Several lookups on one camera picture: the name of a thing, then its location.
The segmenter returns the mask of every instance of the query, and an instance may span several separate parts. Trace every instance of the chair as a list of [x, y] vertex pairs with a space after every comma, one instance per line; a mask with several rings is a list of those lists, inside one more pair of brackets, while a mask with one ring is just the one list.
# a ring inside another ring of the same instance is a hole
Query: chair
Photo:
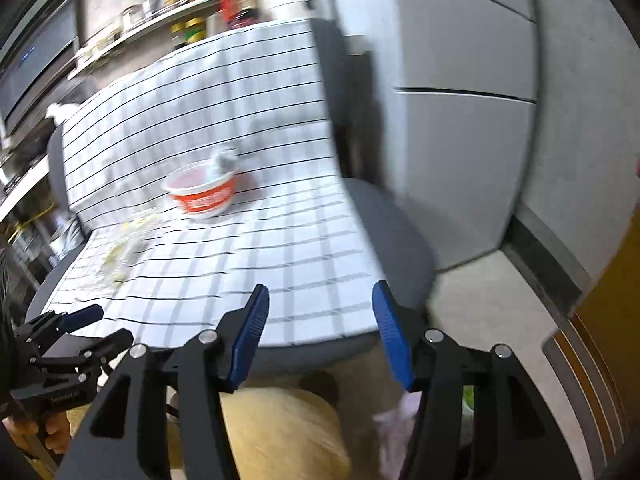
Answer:
[[[344, 39], [332, 22], [311, 20], [319, 57], [324, 94], [334, 131], [349, 122], [347, 54]], [[49, 181], [59, 207], [68, 209], [62, 158], [62, 127], [53, 133], [49, 145]], [[392, 199], [371, 184], [345, 178], [344, 185], [360, 216], [369, 241], [396, 299], [424, 312], [435, 276], [433, 252]], [[47, 276], [31, 301], [27, 320], [41, 313], [47, 299], [66, 270], [81, 253], [69, 253]], [[378, 339], [376, 332], [348, 336], [294, 347], [258, 348], [252, 373], [257, 376], [300, 374], [323, 368], [369, 349]], [[90, 343], [88, 338], [67, 335], [50, 350], [51, 355], [77, 354]]]

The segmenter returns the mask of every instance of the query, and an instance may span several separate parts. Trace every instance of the checkered cloth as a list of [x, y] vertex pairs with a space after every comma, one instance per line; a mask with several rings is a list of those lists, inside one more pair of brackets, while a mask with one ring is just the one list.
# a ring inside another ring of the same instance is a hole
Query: checkered cloth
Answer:
[[[339, 174], [307, 21], [228, 32], [112, 83], [65, 123], [63, 146], [71, 209], [93, 233], [45, 309], [100, 304], [104, 319], [77, 334], [127, 328], [180, 346], [256, 283], [271, 294], [263, 346], [376, 329], [371, 287], [383, 275]], [[162, 180], [215, 146], [239, 152], [234, 203], [184, 218]], [[119, 224], [148, 208], [162, 223], [126, 281], [108, 294], [81, 286]]]

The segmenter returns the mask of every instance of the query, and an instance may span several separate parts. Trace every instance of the beige floor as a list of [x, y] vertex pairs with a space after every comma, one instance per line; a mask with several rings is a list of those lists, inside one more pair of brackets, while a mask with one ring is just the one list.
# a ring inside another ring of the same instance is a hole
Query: beige floor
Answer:
[[[497, 251], [440, 276], [430, 300], [430, 313], [434, 324], [459, 344], [489, 349], [503, 342], [513, 348], [556, 417], [582, 478], [591, 480], [593, 473], [578, 421], [540, 349], [555, 324], [508, 259]], [[330, 371], [340, 385], [338, 412], [353, 461], [352, 479], [377, 479], [372, 416], [394, 407], [401, 388], [393, 380], [380, 346]], [[295, 386], [297, 379], [278, 378], [251, 385]]]

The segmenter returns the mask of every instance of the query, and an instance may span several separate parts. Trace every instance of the white shelf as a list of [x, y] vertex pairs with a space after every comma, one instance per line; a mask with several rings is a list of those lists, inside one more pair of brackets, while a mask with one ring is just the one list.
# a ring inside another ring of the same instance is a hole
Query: white shelf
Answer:
[[11, 193], [4, 199], [4, 202], [0, 204], [0, 222], [4, 220], [15, 205], [20, 202], [20, 199], [30, 192], [30, 190], [48, 174], [49, 156], [45, 155], [38, 164], [24, 174], [24, 177], [15, 185]]
[[193, 0], [188, 3], [178, 5], [175, 7], [175, 9], [171, 9], [166, 12], [160, 12], [157, 17], [152, 18], [148, 22], [142, 23], [141, 25], [132, 28], [131, 30], [128, 30], [116, 41], [98, 52], [98, 54], [91, 56], [86, 62], [78, 65], [78, 67], [76, 67], [69, 73], [67, 78], [75, 78], [77, 75], [87, 70], [100, 58], [106, 56], [108, 53], [110, 53], [110, 51], [118, 48], [124, 43], [135, 41], [137, 38], [150, 33], [152, 30], [156, 30], [156, 28], [160, 28], [167, 23], [174, 22], [175, 20], [187, 14], [197, 12], [198, 10], [204, 9], [205, 7], [210, 7], [213, 3], [215, 3], [215, 1], [217, 0]]

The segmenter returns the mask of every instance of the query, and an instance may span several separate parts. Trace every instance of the silver bolt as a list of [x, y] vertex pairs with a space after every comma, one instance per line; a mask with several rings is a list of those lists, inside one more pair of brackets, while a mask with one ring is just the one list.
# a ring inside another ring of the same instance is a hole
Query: silver bolt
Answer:
[[204, 330], [198, 334], [198, 339], [203, 344], [213, 343], [218, 339], [218, 332], [215, 330]]
[[430, 328], [424, 333], [424, 338], [429, 343], [439, 343], [444, 339], [444, 334], [436, 328]]
[[146, 354], [146, 346], [144, 346], [142, 343], [133, 345], [131, 347], [131, 350], [129, 350], [129, 355], [134, 359], [138, 359], [139, 357], [142, 357], [144, 354]]
[[499, 344], [495, 346], [495, 354], [502, 359], [506, 359], [507, 357], [511, 357], [511, 348], [507, 345]]

